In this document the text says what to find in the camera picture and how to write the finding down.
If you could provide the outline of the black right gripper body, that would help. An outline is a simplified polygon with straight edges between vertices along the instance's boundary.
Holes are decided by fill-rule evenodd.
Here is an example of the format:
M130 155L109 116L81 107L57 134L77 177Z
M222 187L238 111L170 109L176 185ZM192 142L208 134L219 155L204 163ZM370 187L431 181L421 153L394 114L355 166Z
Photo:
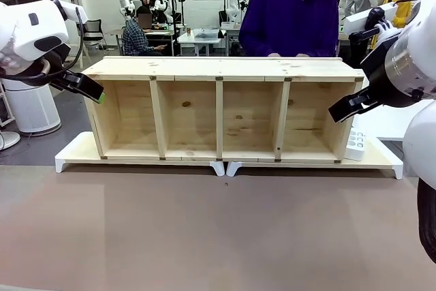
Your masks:
M404 108L426 97L422 74L402 44L382 42L364 59L361 68L379 106Z

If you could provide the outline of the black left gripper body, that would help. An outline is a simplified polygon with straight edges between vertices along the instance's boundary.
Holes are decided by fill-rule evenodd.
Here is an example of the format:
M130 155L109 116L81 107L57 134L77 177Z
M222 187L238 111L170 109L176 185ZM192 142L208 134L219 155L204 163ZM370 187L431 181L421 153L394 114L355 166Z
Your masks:
M43 56L49 64L49 70L41 79L41 84L51 84L60 90L82 91L80 74L72 71L80 60L80 54L72 56L70 50L68 45L60 45Z

